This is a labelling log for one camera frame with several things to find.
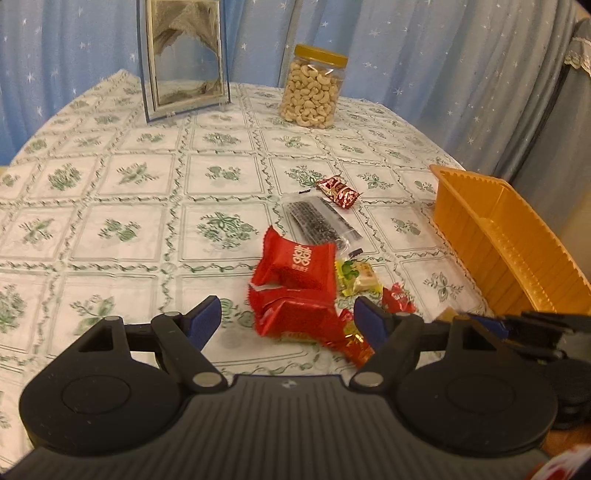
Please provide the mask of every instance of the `yellow candy wrapper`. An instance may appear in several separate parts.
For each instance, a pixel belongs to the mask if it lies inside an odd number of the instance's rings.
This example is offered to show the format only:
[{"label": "yellow candy wrapper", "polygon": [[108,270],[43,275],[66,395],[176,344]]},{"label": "yellow candy wrapper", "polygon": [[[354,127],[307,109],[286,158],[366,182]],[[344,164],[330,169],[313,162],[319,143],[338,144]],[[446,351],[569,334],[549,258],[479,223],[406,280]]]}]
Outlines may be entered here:
[{"label": "yellow candy wrapper", "polygon": [[374,269],[365,260],[337,260],[335,266],[340,290],[345,297],[363,291],[375,293],[382,291],[382,285],[374,273]]}]

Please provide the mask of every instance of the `red snack package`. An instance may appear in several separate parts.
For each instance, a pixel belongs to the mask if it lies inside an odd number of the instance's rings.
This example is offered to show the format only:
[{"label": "red snack package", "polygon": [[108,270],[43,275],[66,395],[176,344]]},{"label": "red snack package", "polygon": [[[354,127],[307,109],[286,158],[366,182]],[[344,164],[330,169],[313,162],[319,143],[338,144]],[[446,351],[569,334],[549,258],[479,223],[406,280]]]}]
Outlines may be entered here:
[{"label": "red snack package", "polygon": [[390,290],[384,287],[382,291],[382,307],[390,313],[414,313],[417,311],[399,283],[392,285]]},{"label": "red snack package", "polygon": [[351,208],[359,197],[359,193],[348,187],[339,176],[319,180],[316,187],[342,208]]},{"label": "red snack package", "polygon": [[340,312],[339,328],[341,339],[337,342],[326,342],[324,345],[345,354],[348,360],[361,368],[372,357],[374,349],[359,333],[353,321],[353,314],[347,309]]},{"label": "red snack package", "polygon": [[262,259],[252,276],[253,285],[278,284],[289,288],[321,290],[336,298],[335,244],[300,245],[269,227]]},{"label": "red snack package", "polygon": [[320,343],[339,337],[334,300],[322,291],[250,287],[248,301],[261,336]]}]

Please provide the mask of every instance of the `tablecloth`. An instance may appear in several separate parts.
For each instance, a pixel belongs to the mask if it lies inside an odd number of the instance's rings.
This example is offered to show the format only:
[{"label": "tablecloth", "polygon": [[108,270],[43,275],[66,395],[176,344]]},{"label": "tablecloth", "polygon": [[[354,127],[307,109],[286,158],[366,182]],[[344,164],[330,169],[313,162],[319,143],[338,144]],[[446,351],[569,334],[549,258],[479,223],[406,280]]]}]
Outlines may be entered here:
[{"label": "tablecloth", "polygon": [[454,159],[378,104],[343,98],[333,128],[310,130],[277,115],[279,89],[231,93],[226,108],[148,126],[139,80],[119,72],[51,118],[0,177],[0,467],[30,448],[24,385],[109,314],[145,323],[214,294],[223,319],[204,354],[226,375],[351,375],[342,355],[257,337],[246,302],[267,227],[302,240],[281,197],[323,177],[362,193],[345,216],[363,258],[384,285],[404,283],[426,320],[486,310],[431,220],[428,165],[461,168]]}]

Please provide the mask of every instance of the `metal screw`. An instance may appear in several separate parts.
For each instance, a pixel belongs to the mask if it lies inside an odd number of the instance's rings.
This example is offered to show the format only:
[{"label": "metal screw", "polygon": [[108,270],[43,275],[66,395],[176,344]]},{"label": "metal screw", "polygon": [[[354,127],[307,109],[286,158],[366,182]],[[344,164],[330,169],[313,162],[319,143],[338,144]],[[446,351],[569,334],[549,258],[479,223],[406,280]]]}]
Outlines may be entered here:
[{"label": "metal screw", "polygon": [[199,387],[211,388],[222,382],[222,376],[215,372],[201,372],[193,377],[193,383]]},{"label": "metal screw", "polygon": [[379,387],[384,378],[377,372],[361,372],[353,377],[362,387]]}]

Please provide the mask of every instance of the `yellow jar lid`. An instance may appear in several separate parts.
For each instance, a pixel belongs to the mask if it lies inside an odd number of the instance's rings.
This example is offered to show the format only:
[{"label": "yellow jar lid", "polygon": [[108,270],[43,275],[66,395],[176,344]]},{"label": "yellow jar lid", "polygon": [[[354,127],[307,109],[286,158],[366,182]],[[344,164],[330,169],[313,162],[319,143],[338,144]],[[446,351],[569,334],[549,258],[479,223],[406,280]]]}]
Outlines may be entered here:
[{"label": "yellow jar lid", "polygon": [[349,61],[349,58],[345,55],[334,53],[333,51],[325,50],[323,48],[311,47],[310,45],[304,45],[303,43],[298,43],[295,47],[294,54],[296,57],[319,61],[338,69],[344,69]]}]

